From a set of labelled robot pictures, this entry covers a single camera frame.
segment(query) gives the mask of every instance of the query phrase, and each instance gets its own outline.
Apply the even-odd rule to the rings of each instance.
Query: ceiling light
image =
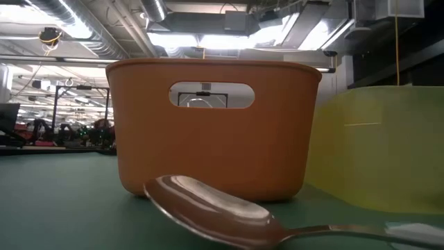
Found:
[[[73,38],[78,39],[88,39],[92,36],[92,32],[86,26],[80,19],[75,16],[74,18],[76,20],[76,23],[74,25],[66,25],[66,24],[60,24],[60,27],[62,27],[63,31],[68,33]]]
[[[79,101],[81,103],[89,103],[89,100],[83,97],[76,97],[74,98],[75,101]]]
[[[69,90],[67,91],[67,94],[70,94],[71,96],[75,96],[75,97],[77,96],[76,93],[74,93],[74,92],[72,92],[72,91],[69,91]]]
[[[195,35],[148,33],[148,36],[154,45],[162,46],[164,48],[198,46]]]
[[[14,55],[0,55],[3,60],[29,60],[31,62],[57,62],[57,58],[44,56],[14,56]]]
[[[63,58],[63,60],[68,63],[97,63],[98,65],[114,63],[117,61],[112,59],[95,59],[95,58]]]
[[[23,108],[42,108],[42,109],[53,109],[53,105],[37,105],[37,104],[21,104],[20,107]],[[57,109],[68,109],[71,110],[72,108],[82,108],[84,110],[94,110],[97,112],[105,112],[105,107],[91,107],[91,106],[70,106],[70,105],[57,105]],[[113,108],[108,108],[109,113],[113,113]]]
[[[55,23],[54,19],[48,15],[42,15],[41,12],[35,11],[30,6],[23,5],[0,5],[0,17],[2,22],[13,21],[24,24],[51,24]]]
[[[304,42],[299,46],[299,50],[317,50],[328,39],[327,22],[321,20],[308,34]]]
[[[93,100],[91,100],[91,102],[92,102],[92,103],[95,103],[95,104],[97,104],[97,105],[100,105],[100,106],[102,106],[102,107],[105,107],[105,104],[99,103],[98,101],[93,101]]]
[[[253,48],[254,42],[246,36],[204,35],[199,45],[206,49],[247,49]]]
[[[336,39],[338,39],[344,32],[346,32],[353,24],[355,23],[354,19],[351,19],[350,21],[347,22],[347,24],[344,25],[344,27],[342,27],[336,34],[334,34],[322,47],[321,49],[326,49],[327,47],[329,47],[331,45],[331,43],[333,43],[334,41],[336,41]]]
[[[328,73],[330,69],[328,68],[316,68],[320,73]]]
[[[284,28],[282,29],[282,32],[278,35],[278,37],[275,40],[275,46],[281,45],[285,38],[290,33],[291,28],[293,28],[294,24],[296,23],[296,20],[299,17],[299,13],[294,13],[291,16],[288,15],[284,18],[282,18],[282,23],[284,24]]]
[[[258,32],[250,35],[249,39],[253,44],[262,44],[273,41],[280,36],[283,27],[284,25],[277,25],[261,28]]]

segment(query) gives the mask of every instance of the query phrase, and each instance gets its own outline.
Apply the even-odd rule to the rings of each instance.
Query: computer monitor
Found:
[[[0,103],[0,129],[12,132],[17,121],[20,103]]]

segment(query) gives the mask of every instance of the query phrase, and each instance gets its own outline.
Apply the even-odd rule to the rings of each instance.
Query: metal spoon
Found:
[[[270,249],[290,238],[344,235],[415,247],[444,249],[421,239],[390,235],[383,228],[324,225],[286,229],[267,211],[187,176],[162,176],[144,186],[146,196],[168,217],[201,237],[242,249]]]

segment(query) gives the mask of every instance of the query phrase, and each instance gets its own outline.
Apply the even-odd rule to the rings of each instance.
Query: desk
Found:
[[[291,202],[262,204],[288,227],[422,222],[444,216],[350,206],[306,185]],[[117,157],[98,153],[0,157],[0,249],[233,249],[190,233],[120,184]],[[392,249],[351,237],[292,240],[279,249]]]

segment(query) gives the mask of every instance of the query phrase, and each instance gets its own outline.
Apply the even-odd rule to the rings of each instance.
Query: spoon handle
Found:
[[[402,237],[388,233],[384,228],[372,228],[359,225],[324,225],[308,226],[304,228],[290,229],[288,237],[285,238],[306,238],[324,235],[342,235],[359,238],[368,238],[382,240],[385,242],[408,244],[410,246],[422,247],[427,249],[444,249],[444,244],[440,242],[426,241],[424,239]]]

